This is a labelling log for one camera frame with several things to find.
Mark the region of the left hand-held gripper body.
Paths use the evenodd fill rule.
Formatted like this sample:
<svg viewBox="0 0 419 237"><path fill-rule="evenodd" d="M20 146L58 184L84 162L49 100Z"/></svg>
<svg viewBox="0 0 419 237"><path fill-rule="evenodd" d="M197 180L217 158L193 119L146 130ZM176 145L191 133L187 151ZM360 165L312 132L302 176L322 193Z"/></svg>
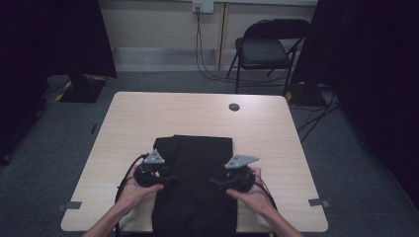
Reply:
<svg viewBox="0 0 419 237"><path fill-rule="evenodd" d="M149 188L153 185L161 184L160 177L169 177L162 176L160 169L166 166L165 160L160 155L160 153L154 149L150 153L146 154L142 159L141 164L135 170L133 177L136 182L145 188Z"/></svg>

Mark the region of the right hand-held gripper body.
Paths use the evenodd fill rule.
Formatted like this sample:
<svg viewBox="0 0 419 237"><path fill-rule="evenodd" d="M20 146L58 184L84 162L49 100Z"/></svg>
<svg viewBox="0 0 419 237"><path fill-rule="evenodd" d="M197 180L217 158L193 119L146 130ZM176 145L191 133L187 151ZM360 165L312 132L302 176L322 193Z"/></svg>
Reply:
<svg viewBox="0 0 419 237"><path fill-rule="evenodd" d="M258 161L259 158L251 155L236 154L225 165L227 171L226 180L222 182L224 189L233 189L240 193L247 193L255 183L255 175L249 164Z"/></svg>

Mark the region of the black fabric garment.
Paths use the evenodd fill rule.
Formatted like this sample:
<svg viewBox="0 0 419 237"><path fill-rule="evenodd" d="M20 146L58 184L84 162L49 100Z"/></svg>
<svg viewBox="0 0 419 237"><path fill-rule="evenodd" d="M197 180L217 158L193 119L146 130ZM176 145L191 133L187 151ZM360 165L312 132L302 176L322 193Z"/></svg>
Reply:
<svg viewBox="0 0 419 237"><path fill-rule="evenodd" d="M419 209L419 0L318 0L293 81L336 88Z"/></svg>

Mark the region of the black curtain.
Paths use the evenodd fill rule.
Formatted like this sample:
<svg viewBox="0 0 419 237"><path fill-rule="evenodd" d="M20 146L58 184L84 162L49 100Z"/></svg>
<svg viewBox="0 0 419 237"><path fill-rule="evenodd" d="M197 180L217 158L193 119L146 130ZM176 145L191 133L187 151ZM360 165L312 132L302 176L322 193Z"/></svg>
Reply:
<svg viewBox="0 0 419 237"><path fill-rule="evenodd" d="M117 76L99 0L0 0L0 166L70 74Z"/></svg>

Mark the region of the black stand base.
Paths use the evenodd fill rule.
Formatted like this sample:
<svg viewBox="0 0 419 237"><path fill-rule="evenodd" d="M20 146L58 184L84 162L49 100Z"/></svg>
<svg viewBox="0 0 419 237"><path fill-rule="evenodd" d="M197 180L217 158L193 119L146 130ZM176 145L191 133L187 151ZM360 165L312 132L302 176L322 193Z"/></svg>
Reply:
<svg viewBox="0 0 419 237"><path fill-rule="evenodd" d="M288 103L297 107L324 107L326 102L317 87L305 82L290 84L285 88L284 96Z"/></svg>
<svg viewBox="0 0 419 237"><path fill-rule="evenodd" d="M55 100L60 103L95 103L106 82L102 76L70 74L69 81Z"/></svg>

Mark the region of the person's left hand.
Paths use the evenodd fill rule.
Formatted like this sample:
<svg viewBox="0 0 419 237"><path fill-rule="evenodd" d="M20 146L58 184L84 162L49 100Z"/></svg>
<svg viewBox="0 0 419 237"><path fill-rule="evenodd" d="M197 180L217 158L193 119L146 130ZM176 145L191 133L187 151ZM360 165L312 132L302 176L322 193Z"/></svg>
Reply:
<svg viewBox="0 0 419 237"><path fill-rule="evenodd" d="M140 186L134 177L128 177L123 186L117 203L127 205L130 210L137 207L147 196L155 194L164 189L161 184L153 185L149 188Z"/></svg>

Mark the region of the black folding chair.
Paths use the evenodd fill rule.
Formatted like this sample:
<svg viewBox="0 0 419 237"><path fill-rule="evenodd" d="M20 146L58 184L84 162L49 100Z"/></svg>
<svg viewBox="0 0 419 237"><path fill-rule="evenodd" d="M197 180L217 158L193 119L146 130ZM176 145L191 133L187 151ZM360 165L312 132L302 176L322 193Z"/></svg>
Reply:
<svg viewBox="0 0 419 237"><path fill-rule="evenodd" d="M235 55L227 71L236 69L235 92L238 92L240 71L276 69L287 71L287 88L298 45L304 40L310 23L303 19L261 20L251 25L242 38L235 41Z"/></svg>

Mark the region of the white wall socket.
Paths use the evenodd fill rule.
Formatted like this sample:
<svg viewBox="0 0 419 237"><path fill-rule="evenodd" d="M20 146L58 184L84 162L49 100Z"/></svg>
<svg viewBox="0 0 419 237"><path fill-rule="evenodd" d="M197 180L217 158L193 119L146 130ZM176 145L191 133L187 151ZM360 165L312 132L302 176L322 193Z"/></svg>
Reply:
<svg viewBox="0 0 419 237"><path fill-rule="evenodd" d="M214 2L210 0L193 0L192 11L194 13L212 14L214 11Z"/></svg>

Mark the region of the person's right hand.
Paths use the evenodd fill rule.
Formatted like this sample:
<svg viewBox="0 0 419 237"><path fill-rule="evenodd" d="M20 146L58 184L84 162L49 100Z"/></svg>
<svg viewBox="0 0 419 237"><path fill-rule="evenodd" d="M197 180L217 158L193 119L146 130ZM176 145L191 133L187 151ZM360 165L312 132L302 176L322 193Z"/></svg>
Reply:
<svg viewBox="0 0 419 237"><path fill-rule="evenodd" d="M226 193L232 198L236 198L245 203L255 213L266 217L276 210L271 204L267 193L261 188L261 169L259 167L252 167L251 170L256 177L256 183L249 192L240 193L236 190L228 189Z"/></svg>

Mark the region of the black pants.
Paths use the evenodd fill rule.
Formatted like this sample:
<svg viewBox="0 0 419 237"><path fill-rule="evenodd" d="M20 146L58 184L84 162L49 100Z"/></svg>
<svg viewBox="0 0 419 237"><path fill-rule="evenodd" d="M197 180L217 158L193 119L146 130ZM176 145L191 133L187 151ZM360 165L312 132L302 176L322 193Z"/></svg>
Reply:
<svg viewBox="0 0 419 237"><path fill-rule="evenodd" d="M237 200L210 182L225 176L232 157L228 137L173 135L154 147L178 180L157 193L152 212L154 237L234 237Z"/></svg>

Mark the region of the light wooden strip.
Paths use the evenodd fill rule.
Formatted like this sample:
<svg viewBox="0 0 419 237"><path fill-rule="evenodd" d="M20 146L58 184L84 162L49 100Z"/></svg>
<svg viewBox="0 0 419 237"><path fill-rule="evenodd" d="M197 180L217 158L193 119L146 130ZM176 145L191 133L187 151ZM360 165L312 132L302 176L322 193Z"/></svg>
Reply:
<svg viewBox="0 0 419 237"><path fill-rule="evenodd" d="M216 9L219 12L219 23L215 64L216 69L221 70L223 67L226 24L228 23L228 4L225 2L216 3Z"/></svg>

